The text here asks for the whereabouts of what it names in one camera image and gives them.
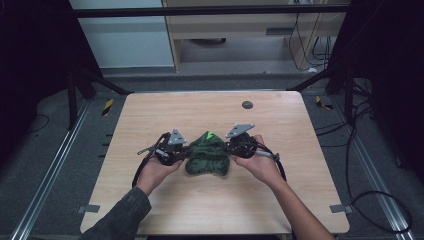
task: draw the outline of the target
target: small round object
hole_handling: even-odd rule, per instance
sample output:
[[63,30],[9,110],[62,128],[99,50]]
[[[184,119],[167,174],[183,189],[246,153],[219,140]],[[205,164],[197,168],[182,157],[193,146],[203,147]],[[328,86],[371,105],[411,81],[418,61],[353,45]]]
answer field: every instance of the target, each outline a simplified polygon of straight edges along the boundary
[[241,104],[241,106],[242,106],[244,109],[251,109],[251,108],[253,108],[253,103],[252,103],[251,101],[244,101],[244,102]]

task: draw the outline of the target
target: wooden table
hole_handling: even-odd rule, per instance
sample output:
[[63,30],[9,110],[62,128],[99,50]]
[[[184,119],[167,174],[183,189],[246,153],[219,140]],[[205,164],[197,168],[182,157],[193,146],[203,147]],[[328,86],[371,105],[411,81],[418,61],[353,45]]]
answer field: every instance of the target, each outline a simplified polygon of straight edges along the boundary
[[[252,109],[242,103],[251,101]],[[187,145],[206,131],[224,141],[234,124],[254,123],[250,135],[261,134],[280,153],[287,180],[306,206],[332,233],[349,229],[333,180],[318,144],[301,95],[297,92],[191,92],[132,94],[126,99],[81,231],[93,226],[131,188],[142,160],[137,152],[162,133],[177,128]],[[290,225],[273,193],[247,170],[230,164],[228,175],[189,176],[181,168],[168,176],[149,197],[153,209],[138,233],[156,234],[277,234]]]

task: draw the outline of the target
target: green fabric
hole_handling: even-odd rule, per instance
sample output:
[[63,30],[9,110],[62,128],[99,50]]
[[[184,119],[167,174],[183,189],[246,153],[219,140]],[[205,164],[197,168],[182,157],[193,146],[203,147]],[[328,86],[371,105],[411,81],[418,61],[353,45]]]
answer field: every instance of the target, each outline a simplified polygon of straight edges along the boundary
[[225,176],[228,173],[230,160],[224,151],[225,143],[221,138],[208,131],[199,139],[190,143],[192,153],[185,169],[188,174],[217,173]]

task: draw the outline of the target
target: gray sleeve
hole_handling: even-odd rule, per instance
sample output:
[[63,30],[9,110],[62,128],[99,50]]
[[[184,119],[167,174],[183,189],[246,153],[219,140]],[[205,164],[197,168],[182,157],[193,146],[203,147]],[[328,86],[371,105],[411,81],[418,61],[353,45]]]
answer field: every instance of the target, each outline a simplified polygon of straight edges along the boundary
[[152,206],[146,194],[134,187],[79,239],[131,239]]

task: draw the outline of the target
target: person's right hand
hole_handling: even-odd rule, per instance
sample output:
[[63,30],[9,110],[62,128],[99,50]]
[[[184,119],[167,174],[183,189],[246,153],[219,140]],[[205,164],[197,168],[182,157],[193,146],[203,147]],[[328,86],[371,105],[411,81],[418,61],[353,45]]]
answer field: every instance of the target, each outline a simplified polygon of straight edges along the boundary
[[169,174],[177,171],[182,163],[183,161],[180,160],[175,162],[172,166],[165,166],[154,157],[144,166],[136,186],[149,196]]
[[[256,135],[254,138],[257,142],[264,144],[261,135]],[[237,165],[249,170],[253,176],[268,186],[270,186],[270,184],[276,180],[281,179],[277,165],[275,164],[274,160],[269,157],[261,156],[258,154],[253,155],[253,157],[249,159],[235,156],[234,161],[237,163]]]

